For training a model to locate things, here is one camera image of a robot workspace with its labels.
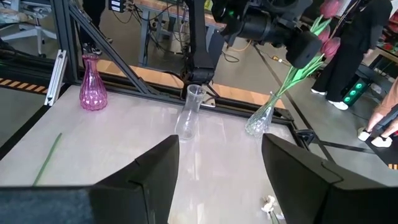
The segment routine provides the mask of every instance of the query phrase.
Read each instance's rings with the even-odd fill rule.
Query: green flower stem
[[[310,28],[310,31],[311,31],[311,32],[313,32],[313,31],[318,27],[319,22],[322,20],[322,18],[323,18],[323,15],[321,14],[320,17],[318,17],[318,18],[315,19],[315,21],[313,22],[313,24],[312,24],[312,26],[311,26],[311,28]]]
[[[284,83],[282,84],[282,86],[279,87],[278,91],[275,94],[276,98],[280,98],[285,93],[286,90],[293,87],[294,85],[301,82],[302,80],[306,79],[314,71],[318,70],[318,68],[323,63],[323,62],[321,63],[321,58],[323,56],[324,56],[324,54],[321,54],[321,56],[319,56],[319,57],[314,57],[310,61],[310,63],[308,63],[308,65],[302,69],[295,69],[294,67],[291,67],[287,76],[285,77]],[[295,79],[295,76],[297,74],[305,74],[305,76],[301,77],[299,79]]]
[[[35,181],[33,182],[33,186],[36,186],[37,183],[39,182],[40,178],[42,177],[43,171],[44,171],[45,167],[47,166],[47,164],[49,163],[49,160],[50,160],[50,158],[51,158],[51,156],[52,156],[52,154],[54,152],[55,146],[57,146],[57,143],[60,140],[61,136],[62,136],[62,133],[60,133],[58,135],[58,137],[55,139],[54,143],[52,144],[50,152],[47,155],[47,158],[45,159],[45,161],[44,161],[44,163],[42,165],[42,168],[39,171],[39,174],[37,174],[37,177],[36,177]]]

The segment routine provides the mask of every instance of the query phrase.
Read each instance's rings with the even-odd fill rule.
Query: cable
[[[182,81],[181,76],[180,76],[179,74],[175,73],[175,72],[172,72],[172,71],[163,71],[163,73],[170,74],[170,75],[172,75],[172,76],[174,76],[174,77],[177,77],[179,80]]]
[[[234,51],[236,51],[236,52],[242,52],[242,51],[246,50],[246,49],[250,46],[250,44],[251,44],[251,40],[249,41],[249,43],[247,44],[247,46],[245,46],[243,49],[235,49],[235,48],[233,48],[233,47],[228,47],[227,49],[232,49],[232,50],[234,50]]]
[[[186,13],[185,13],[185,11],[184,11],[182,23],[184,23],[184,21],[185,21],[185,15],[186,15]],[[167,16],[168,16],[169,18],[171,18],[171,17],[170,17],[170,12],[169,12],[169,10],[167,10]],[[173,33],[173,36],[174,36],[175,40],[178,41],[178,42],[180,42],[180,46],[181,46],[181,48],[183,48],[181,42],[186,42],[186,40],[183,41],[182,39],[178,39],[178,37],[177,37],[177,36],[175,35],[175,33],[174,33],[174,28],[173,28],[172,33]]]
[[[123,23],[123,24],[129,23],[130,20],[131,20],[131,17],[132,17],[132,14],[131,14],[131,15],[130,15],[130,18],[129,18],[126,22],[123,22],[122,20],[119,19],[119,17],[114,13],[113,10],[112,10],[112,13],[113,13],[113,15],[118,19],[118,21],[121,22],[121,23]]]
[[[139,14],[138,14],[138,10],[139,10],[139,8],[138,8],[138,7],[135,7],[135,8],[131,11],[131,13],[132,13],[132,16],[134,16],[134,18],[136,19],[136,21],[142,26],[141,17],[140,17]],[[163,51],[164,53],[168,52],[168,53],[172,53],[172,54],[182,54],[181,52],[173,52],[173,51],[171,51],[171,50],[165,49],[163,46],[160,45],[160,43],[159,43],[159,41],[156,39],[156,37],[154,37],[154,36],[152,35],[152,33],[151,33],[152,31],[151,31],[150,29],[148,29],[148,30],[149,30],[149,33],[148,33],[147,35],[148,35],[148,36],[150,37],[150,39],[155,43],[156,48],[158,48],[159,50]],[[146,43],[146,52],[144,52],[145,54],[147,54],[147,47],[148,47],[148,44]]]
[[[11,58],[7,58],[7,59],[2,59],[2,61],[4,62],[11,62],[19,57],[27,57],[27,58],[32,58],[32,57],[38,57],[35,55],[31,55],[25,52],[21,52],[20,50],[15,49],[14,47],[12,47],[11,45],[9,45],[7,42],[3,41],[0,38],[0,52],[2,52],[3,54],[0,55],[8,55]]]
[[[238,59],[237,57],[234,57],[234,56],[232,56],[232,55],[229,55],[229,54],[225,53],[224,51],[221,51],[221,53],[223,53],[224,59],[225,59],[227,62],[230,62],[230,63],[238,63],[238,62],[240,62],[240,59]]]
[[[289,62],[286,62],[285,60],[279,58],[279,57],[276,56],[276,55],[272,57],[272,56],[269,55],[267,52],[263,52],[263,51],[260,50],[260,49],[259,49],[259,51],[260,51],[260,53],[266,55],[267,57],[269,57],[270,59],[272,59],[272,60],[274,60],[274,61],[277,61],[277,62],[279,62],[279,63],[282,63],[282,64],[284,64],[284,65],[286,65],[286,66],[291,66],[291,64],[290,64]]]
[[[145,19],[143,18],[139,13],[138,13],[138,7],[136,5],[133,5],[134,9],[137,11],[138,16],[143,20],[143,21],[153,21],[154,19],[158,18],[161,14],[163,14],[166,10],[169,10],[170,7],[175,6],[175,4],[171,4],[169,6],[167,6],[165,9],[163,9],[158,15],[156,15],[155,17],[151,18],[151,19]]]

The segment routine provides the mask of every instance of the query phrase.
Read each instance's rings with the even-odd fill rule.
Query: white sneaker
[[[367,133],[365,131],[365,128],[359,128],[358,129],[358,138],[359,138],[359,140],[366,141],[366,140],[368,140],[370,135],[371,135],[370,133]]]
[[[314,89],[311,89],[311,92],[317,93],[317,94],[321,94],[322,96],[325,96],[327,94],[327,92],[318,92],[318,91],[316,91]]]
[[[383,140],[382,138],[377,137],[373,139],[372,145],[376,147],[390,147],[392,145],[392,139],[388,137],[386,140]]]
[[[328,101],[329,101],[329,103],[333,104],[333,106],[335,106],[339,110],[347,110],[348,109],[348,105],[342,101],[341,102],[333,102],[330,100],[328,100]]]

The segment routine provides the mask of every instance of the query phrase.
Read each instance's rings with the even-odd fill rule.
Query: yellow and black hazard tape
[[[388,164],[388,168],[398,170],[398,164]]]
[[[0,78],[0,87],[10,88],[13,90],[27,91],[31,93],[38,93],[43,95],[46,95],[48,91],[47,87],[45,86],[8,80],[4,78]]]

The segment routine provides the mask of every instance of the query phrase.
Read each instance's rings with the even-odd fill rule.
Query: table leg
[[[213,35],[214,30],[215,30],[215,27],[213,27],[213,26],[209,26],[207,28],[207,33],[206,33],[206,50],[207,50],[207,52],[209,52],[211,36]]]
[[[141,21],[141,40],[140,40],[140,52],[138,56],[138,64],[139,66],[145,67],[148,61],[148,55],[146,55],[146,43],[147,43],[147,33],[148,33],[148,23],[149,23],[149,10],[146,8],[142,9],[142,18]]]
[[[167,26],[167,31],[173,32],[174,25],[175,25],[175,18],[170,16],[169,17],[169,25]]]
[[[162,41],[162,21],[163,21],[163,14],[159,14],[157,16],[157,24],[156,24],[156,40],[158,42]]]
[[[375,68],[377,68],[377,66],[380,64],[380,61],[383,59],[383,56],[382,55],[378,55],[374,60],[373,60],[373,62],[369,65],[369,68],[371,68],[371,69],[375,69]]]

